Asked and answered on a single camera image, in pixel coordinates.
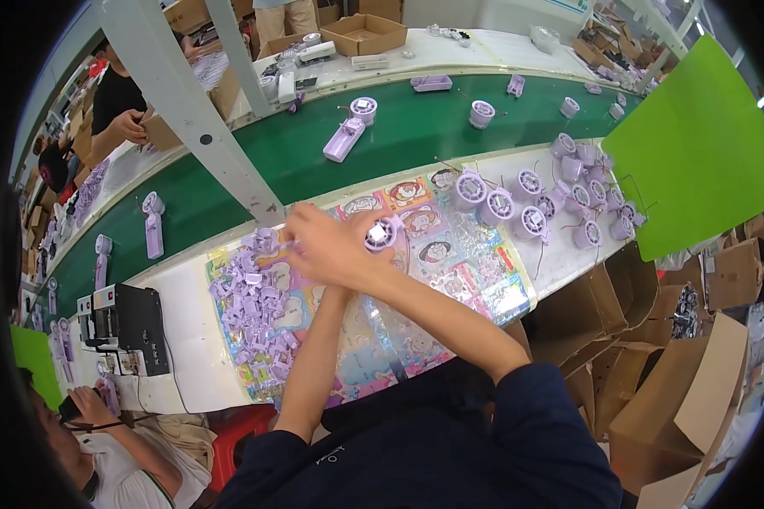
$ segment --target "navy blue shirt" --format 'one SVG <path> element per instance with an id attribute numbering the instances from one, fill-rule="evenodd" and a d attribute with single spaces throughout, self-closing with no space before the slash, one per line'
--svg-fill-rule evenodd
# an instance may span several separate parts
<path id="1" fill-rule="evenodd" d="M 621 498 L 560 371 L 530 364 L 498 384 L 489 432 L 422 408 L 310 447 L 286 431 L 260 435 L 217 507 L 616 509 Z"/>

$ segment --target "green board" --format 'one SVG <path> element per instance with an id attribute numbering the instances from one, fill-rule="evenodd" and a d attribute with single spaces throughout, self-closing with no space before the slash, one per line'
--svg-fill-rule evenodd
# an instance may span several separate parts
<path id="1" fill-rule="evenodd" d="M 632 176 L 621 180 L 626 198 L 648 207 L 636 233 L 643 260 L 764 211 L 764 114 L 711 36 L 697 41 L 603 148 L 619 179 Z"/>
<path id="2" fill-rule="evenodd" d="M 454 89 L 417 94 L 408 81 L 320 98 L 306 103 L 294 115 L 279 113 L 238 129 L 235 139 L 255 168 L 284 204 L 309 199 L 371 178 L 396 173 L 442 159 L 549 143 L 560 131 L 572 137 L 604 137 L 620 125 L 606 112 L 616 93 L 591 95 L 580 81 L 527 76 L 524 93 L 506 93 L 509 75 L 453 76 L 454 87 L 486 100 L 507 116 L 495 117 L 484 131 L 469 126 L 469 101 Z M 345 162 L 323 156 L 323 147 L 345 118 L 347 105 L 360 95 L 379 103 L 374 126 L 366 129 Z M 563 99 L 580 104 L 571 120 L 560 115 Z M 628 95 L 626 111 L 640 102 Z M 162 218 L 164 256 L 180 252 L 240 223 L 252 219 L 192 155 L 158 172 L 133 190 L 85 232 L 51 274 L 57 279 L 57 317 L 48 314 L 48 291 L 43 286 L 43 323 L 76 312 L 76 299 L 93 292 L 93 249 L 98 234 L 114 240 L 107 272 L 109 282 L 122 282 L 155 265 L 149 260 L 144 238 L 144 217 L 135 196 L 158 192 L 166 212 Z"/>
<path id="3" fill-rule="evenodd" d="M 57 375 L 53 372 L 51 351 L 48 350 L 48 336 L 43 332 L 31 331 L 12 325 L 11 343 L 14 347 L 14 362 L 17 367 L 31 370 L 34 390 L 45 400 L 51 410 L 57 410 L 62 403 Z"/>

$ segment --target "pile of purple parts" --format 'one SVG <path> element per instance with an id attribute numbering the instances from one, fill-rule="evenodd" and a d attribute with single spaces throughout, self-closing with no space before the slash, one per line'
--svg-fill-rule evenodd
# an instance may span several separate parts
<path id="1" fill-rule="evenodd" d="M 268 255 L 284 246 L 278 242 L 278 232 L 271 228 L 258 228 L 254 235 L 245 236 L 244 247 L 230 257 L 221 269 L 222 277 L 213 280 L 209 292 L 222 303 L 221 321 L 226 331 L 240 338 L 239 351 L 234 363 L 248 363 L 253 372 L 266 368 L 278 379 L 285 380 L 292 367 L 291 350 L 298 344 L 294 334 L 283 330 L 275 332 L 275 319 L 284 314 L 288 293 L 276 288 L 275 273 L 257 266 L 258 255 Z M 272 359 L 255 362 L 255 355 L 264 353 Z"/>
<path id="2" fill-rule="evenodd" d="M 107 167 L 110 166 L 110 164 L 110 161 L 105 159 L 96 165 L 96 168 L 90 172 L 88 178 L 85 178 L 84 182 L 82 182 L 82 185 L 79 187 L 79 196 L 76 198 L 73 214 L 77 228 L 81 227 L 84 220 L 88 218 L 88 215 L 90 214 L 90 206 L 102 190 L 102 180 L 104 180 L 105 174 L 107 173 Z"/>

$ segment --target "colorful printed sheet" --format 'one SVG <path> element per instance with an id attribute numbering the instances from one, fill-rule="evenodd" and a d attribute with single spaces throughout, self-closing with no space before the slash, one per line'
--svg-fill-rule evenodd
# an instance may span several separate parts
<path id="1" fill-rule="evenodd" d="M 455 170 L 442 169 L 341 201 L 326 210 L 339 220 L 370 209 L 397 213 L 406 234 L 400 231 L 397 236 L 393 264 L 503 325 L 530 311 L 534 291 L 506 231 L 483 227 L 475 212 L 460 213 L 452 207 L 451 191 L 457 177 Z M 281 230 L 280 242 L 285 240 Z M 219 276 L 217 270 L 225 266 L 229 256 L 239 250 L 210 253 L 210 282 Z M 275 334 L 286 329 L 304 342 L 325 287 L 292 269 L 285 251 L 260 258 L 258 264 L 270 266 L 278 276 L 278 288 L 291 294 L 284 315 L 275 321 Z M 216 300 L 215 305 L 220 319 L 227 303 Z M 351 318 L 343 323 L 340 332 L 337 373 L 328 407 L 378 392 L 455 356 L 421 327 L 368 296 L 352 300 L 345 316 Z M 241 339 L 229 334 L 223 325 L 221 329 L 234 358 Z M 269 364 L 271 360 L 256 357 L 236 371 L 254 402 L 279 405 L 284 380 L 251 366 Z"/>

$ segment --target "green conveyor belt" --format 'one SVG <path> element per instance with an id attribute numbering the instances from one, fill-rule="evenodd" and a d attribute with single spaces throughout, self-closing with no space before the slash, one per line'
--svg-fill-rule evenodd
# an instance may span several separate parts
<path id="1" fill-rule="evenodd" d="M 278 198 L 289 204 L 371 178 L 427 165 L 433 157 L 463 157 L 482 152 L 549 143 L 561 131 L 572 137 L 604 137 L 617 124 L 606 113 L 616 93 L 589 95 L 580 81 L 527 76 L 524 93 L 506 94 L 509 75 L 453 76 L 454 88 L 486 100 L 506 116 L 496 116 L 484 131 L 468 124 L 470 103 L 454 89 L 417 94 L 407 81 L 335 94 L 304 104 L 296 115 L 279 113 L 238 129 L 235 139 Z M 323 157 L 323 147 L 345 118 L 351 100 L 361 95 L 379 103 L 376 124 L 354 146 L 345 162 Z M 559 109 L 564 97 L 580 104 L 567 124 Z M 626 114 L 642 98 L 626 94 Z M 114 240 L 109 282 L 122 282 L 154 265 L 146 255 L 144 218 L 135 196 L 155 190 L 167 212 L 163 216 L 164 258 L 251 219 L 201 163 L 188 155 L 157 173 L 108 210 L 79 239 L 54 270 L 59 282 L 58 316 L 70 317 L 76 299 L 93 291 L 100 233 Z M 47 289 L 38 299 L 47 312 Z"/>

